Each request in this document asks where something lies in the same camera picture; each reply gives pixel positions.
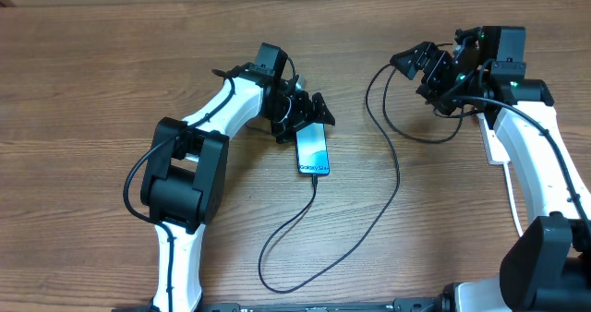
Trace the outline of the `blue Galaxy smartphone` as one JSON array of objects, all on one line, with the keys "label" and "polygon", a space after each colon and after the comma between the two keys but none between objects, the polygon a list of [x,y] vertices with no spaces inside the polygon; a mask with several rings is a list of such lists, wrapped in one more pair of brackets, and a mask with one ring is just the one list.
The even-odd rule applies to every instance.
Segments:
[{"label": "blue Galaxy smartphone", "polygon": [[313,123],[296,132],[298,172],[324,176],[330,173],[324,124]]}]

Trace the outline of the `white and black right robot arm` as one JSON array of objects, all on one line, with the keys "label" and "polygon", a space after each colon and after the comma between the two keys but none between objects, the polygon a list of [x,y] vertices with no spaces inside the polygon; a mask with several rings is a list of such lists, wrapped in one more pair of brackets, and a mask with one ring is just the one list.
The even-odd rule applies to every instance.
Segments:
[{"label": "white and black right robot arm", "polygon": [[558,127],[554,99],[527,78],[526,30],[481,26],[455,32],[452,53],[422,42],[394,54],[391,66],[413,79],[417,94],[452,116],[470,104],[507,152],[529,224],[497,275],[453,283],[433,311],[587,311],[590,308],[590,191]]}]

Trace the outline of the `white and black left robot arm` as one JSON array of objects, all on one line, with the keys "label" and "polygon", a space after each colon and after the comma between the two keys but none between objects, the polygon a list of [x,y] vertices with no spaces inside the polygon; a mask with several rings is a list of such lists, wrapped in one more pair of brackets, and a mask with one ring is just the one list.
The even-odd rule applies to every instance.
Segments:
[{"label": "white and black left robot arm", "polygon": [[295,143],[298,172],[329,174],[325,127],[335,119],[302,76],[283,78],[293,65],[282,48],[263,43],[254,61],[217,71],[223,86],[203,108],[155,127],[123,187],[127,210],[152,224],[158,239],[158,286],[146,310],[199,310],[204,231],[223,199],[229,143],[250,120],[267,119],[277,143]]}]

